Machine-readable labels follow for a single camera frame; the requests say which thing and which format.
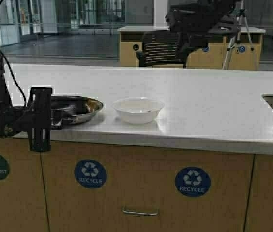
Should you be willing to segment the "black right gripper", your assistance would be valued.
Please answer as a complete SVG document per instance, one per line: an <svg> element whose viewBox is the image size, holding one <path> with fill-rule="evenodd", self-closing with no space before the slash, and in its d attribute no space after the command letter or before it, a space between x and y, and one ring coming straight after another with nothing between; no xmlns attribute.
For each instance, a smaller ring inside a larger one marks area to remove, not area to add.
<svg viewBox="0 0 273 232"><path fill-rule="evenodd" d="M241 27L232 13L237 0L172 0L165 16L168 30L178 35L176 58L187 62L191 53L208 47L214 37L235 36Z"/></svg>

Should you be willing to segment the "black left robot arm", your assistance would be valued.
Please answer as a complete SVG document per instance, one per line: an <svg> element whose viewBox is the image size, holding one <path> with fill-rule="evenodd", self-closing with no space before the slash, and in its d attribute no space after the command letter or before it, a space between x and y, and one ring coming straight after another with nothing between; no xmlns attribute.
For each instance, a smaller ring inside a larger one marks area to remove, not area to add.
<svg viewBox="0 0 273 232"><path fill-rule="evenodd" d="M13 106L5 81L4 58L0 50L0 138L27 133L31 151L51 150L51 97L50 87L32 87L24 106Z"/></svg>

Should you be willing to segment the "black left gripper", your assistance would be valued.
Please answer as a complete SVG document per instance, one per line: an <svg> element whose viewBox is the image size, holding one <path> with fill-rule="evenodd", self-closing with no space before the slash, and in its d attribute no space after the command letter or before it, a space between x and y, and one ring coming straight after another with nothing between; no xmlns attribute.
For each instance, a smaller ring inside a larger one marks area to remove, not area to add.
<svg viewBox="0 0 273 232"><path fill-rule="evenodd" d="M33 86L27 107L1 107L0 138L28 132L31 151L50 151L52 92L51 87Z"/></svg>

